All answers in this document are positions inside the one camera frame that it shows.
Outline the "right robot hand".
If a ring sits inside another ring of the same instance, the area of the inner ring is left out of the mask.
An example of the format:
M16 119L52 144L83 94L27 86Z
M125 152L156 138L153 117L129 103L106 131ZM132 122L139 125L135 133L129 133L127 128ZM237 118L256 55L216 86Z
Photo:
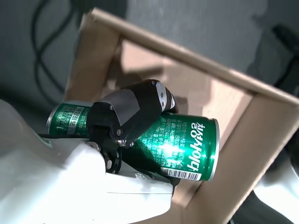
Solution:
M135 143L176 110L161 82L145 80L94 103L61 103L39 135L1 101L1 223L130 224L166 213L173 185Z

